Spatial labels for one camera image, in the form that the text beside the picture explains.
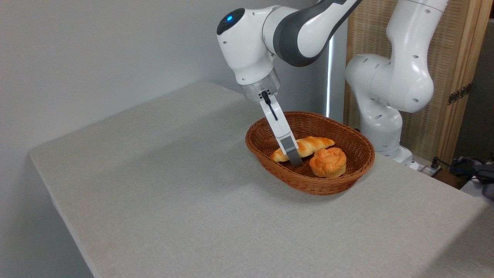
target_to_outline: robotic arm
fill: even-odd
[[[302,160],[276,101],[280,81],[273,59],[278,56],[297,67],[313,63],[360,1],[321,0],[303,10],[283,6],[240,8],[228,13],[216,29],[223,55],[244,96],[260,103],[278,144],[295,167]]]
[[[346,80],[356,96],[361,132],[374,149],[409,167],[412,153],[400,146],[400,111],[417,112],[431,100],[434,84],[427,69],[427,52],[448,0],[399,0],[386,35],[391,59],[375,54],[355,56]]]
[[[218,42],[237,83],[246,99],[260,103],[293,166],[302,161],[276,101],[280,81],[273,59],[278,56],[297,67],[311,64],[360,2],[320,0],[303,10],[240,8],[218,25]],[[427,52],[447,2],[398,0],[386,32],[393,47],[391,59],[362,54],[346,69],[346,79],[359,104],[362,133],[377,152],[404,164],[412,162],[412,154],[399,146],[403,121],[398,110],[416,112],[432,98],[434,85],[427,69]]]

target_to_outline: brown woven basket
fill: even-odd
[[[297,168],[290,162],[274,162],[269,158],[279,148],[266,118],[255,122],[246,134],[246,144],[259,162],[278,179],[289,186],[313,195],[331,195],[349,189],[374,163],[372,144],[360,132],[320,114],[310,112],[285,112],[288,124],[296,139],[307,136],[333,139],[347,157],[346,173],[337,178],[320,178],[312,173],[309,160]]]

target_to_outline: bread roll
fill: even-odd
[[[327,148],[334,145],[333,140],[324,137],[308,136],[306,138],[298,139],[296,141],[298,145],[297,151],[300,157],[307,157],[320,148]],[[273,154],[271,154],[269,157],[276,162],[288,161],[288,156],[286,154],[283,154],[281,148],[275,150],[275,152],[273,152]]]
[[[309,165],[318,177],[336,178],[346,172],[346,155],[340,148],[319,149]]]

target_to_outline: white wall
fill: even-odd
[[[27,157],[32,148],[197,81],[238,91],[217,45],[219,20],[241,6],[315,2],[2,1],[0,277],[91,277]],[[324,113],[325,59],[275,66],[284,110]]]

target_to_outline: table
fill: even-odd
[[[95,277],[494,277],[494,209],[377,155],[299,192],[245,146],[257,103],[202,82],[30,157]]]

